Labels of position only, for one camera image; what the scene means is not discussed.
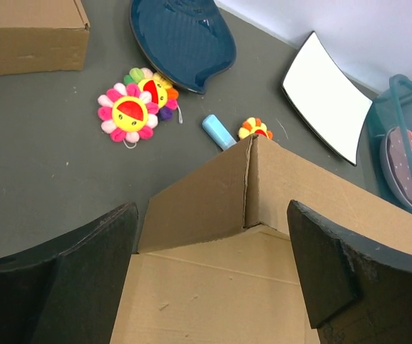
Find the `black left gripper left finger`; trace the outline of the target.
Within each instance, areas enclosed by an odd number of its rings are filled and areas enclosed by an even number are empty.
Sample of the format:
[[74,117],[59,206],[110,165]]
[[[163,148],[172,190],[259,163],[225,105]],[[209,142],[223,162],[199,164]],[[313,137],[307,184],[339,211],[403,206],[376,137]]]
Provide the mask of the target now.
[[0,343],[109,343],[137,228],[126,203],[0,258]]

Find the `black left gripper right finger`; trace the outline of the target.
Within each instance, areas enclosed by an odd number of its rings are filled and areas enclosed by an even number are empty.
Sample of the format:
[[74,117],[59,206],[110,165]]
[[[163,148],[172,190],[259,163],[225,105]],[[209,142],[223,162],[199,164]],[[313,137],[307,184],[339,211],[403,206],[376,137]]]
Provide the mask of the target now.
[[412,254],[295,200],[287,222],[310,327],[321,343],[412,343]]

